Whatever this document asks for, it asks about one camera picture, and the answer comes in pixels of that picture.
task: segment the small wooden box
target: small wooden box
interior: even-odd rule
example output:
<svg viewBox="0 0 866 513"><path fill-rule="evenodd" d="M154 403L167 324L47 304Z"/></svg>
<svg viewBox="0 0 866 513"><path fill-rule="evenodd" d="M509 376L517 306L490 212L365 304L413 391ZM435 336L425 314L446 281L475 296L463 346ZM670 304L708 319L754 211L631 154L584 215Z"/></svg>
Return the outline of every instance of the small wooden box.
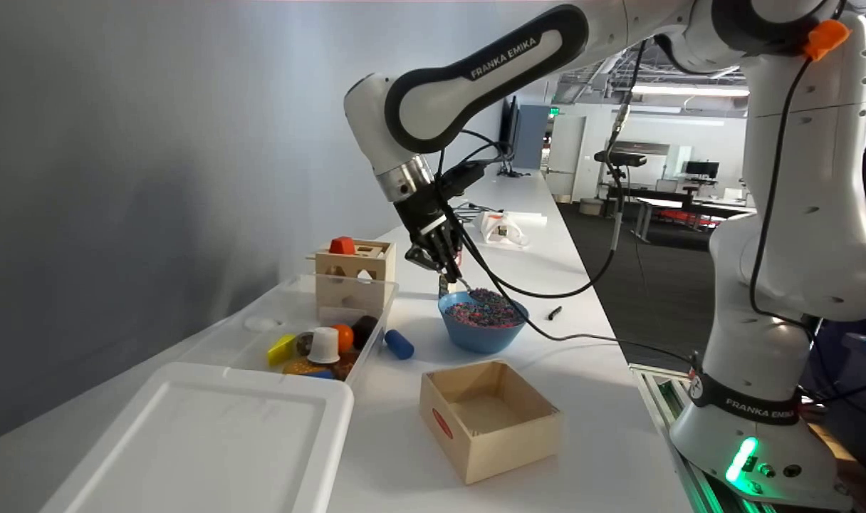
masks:
<svg viewBox="0 0 866 513"><path fill-rule="evenodd" d="M389 241L365 241L357 239L357 252L317 252L317 306L365 306L382 311L389 299L389 288L365 285L371 281L395 281L395 247Z"/></svg>
<svg viewBox="0 0 866 513"><path fill-rule="evenodd" d="M463 483L557 452L557 410L502 361L425 373L422 419Z"/></svg>

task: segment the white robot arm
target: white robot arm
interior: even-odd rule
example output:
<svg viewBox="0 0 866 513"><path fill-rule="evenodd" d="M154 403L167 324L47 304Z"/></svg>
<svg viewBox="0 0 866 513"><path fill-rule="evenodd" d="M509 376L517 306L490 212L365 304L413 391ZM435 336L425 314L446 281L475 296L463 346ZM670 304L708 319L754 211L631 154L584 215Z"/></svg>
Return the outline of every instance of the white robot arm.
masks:
<svg viewBox="0 0 866 513"><path fill-rule="evenodd" d="M809 64L807 40L834 11L852 36ZM503 94L646 36L687 70L741 64L743 174L760 212L713 235L715 324L694 402L670 436L690 465L745 497L845 510L831 456L798 420L809 332L784 319L866 316L864 14L866 0L576 0L446 68L371 74L348 91L344 114L411 231L406 255L452 281L458 234L445 201L480 171L433 180L419 154L445 147Z"/></svg>

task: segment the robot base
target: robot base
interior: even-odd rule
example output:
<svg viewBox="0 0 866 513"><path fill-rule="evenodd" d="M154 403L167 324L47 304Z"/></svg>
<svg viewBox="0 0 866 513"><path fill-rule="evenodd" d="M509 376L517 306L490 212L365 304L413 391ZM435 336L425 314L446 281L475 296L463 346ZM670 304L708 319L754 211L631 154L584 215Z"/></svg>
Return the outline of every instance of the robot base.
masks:
<svg viewBox="0 0 866 513"><path fill-rule="evenodd" d="M687 403L670 438L690 465L748 502L852 510L831 452L802 420L760 425Z"/></svg>

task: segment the blue bowl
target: blue bowl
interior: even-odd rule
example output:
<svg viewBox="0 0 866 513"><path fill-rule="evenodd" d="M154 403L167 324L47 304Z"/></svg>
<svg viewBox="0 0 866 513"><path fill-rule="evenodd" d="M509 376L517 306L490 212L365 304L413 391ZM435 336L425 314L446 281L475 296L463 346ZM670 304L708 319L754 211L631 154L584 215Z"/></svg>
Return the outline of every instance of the blue bowl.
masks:
<svg viewBox="0 0 866 513"><path fill-rule="evenodd" d="M455 304L466 304L466 301L472 301L470 291L458 291L458 294L442 296L442 299L439 299L439 314L442 314L442 319L445 319L445 328L446 328L452 345L458 345L458 346L463 346L463 351L470 351L470 352L499 352L499 351L503 351L503 346L517 336L517 331L525 328L527 306L517 304L517 301L513 301L513 304L525 314L525 319L517 319L517 321L513 321L513 324L499 324L499 328L492 328L492 324L463 324L463 321L455 321L455 319L451 316L451 311L452 311Z"/></svg>

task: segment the white tray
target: white tray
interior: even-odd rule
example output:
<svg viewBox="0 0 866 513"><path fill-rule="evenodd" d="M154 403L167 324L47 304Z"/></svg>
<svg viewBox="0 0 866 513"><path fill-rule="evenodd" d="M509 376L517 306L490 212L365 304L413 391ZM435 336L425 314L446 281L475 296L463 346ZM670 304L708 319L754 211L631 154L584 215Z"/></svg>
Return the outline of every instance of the white tray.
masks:
<svg viewBox="0 0 866 513"><path fill-rule="evenodd" d="M351 406L331 378L167 365L43 513L318 513Z"/></svg>

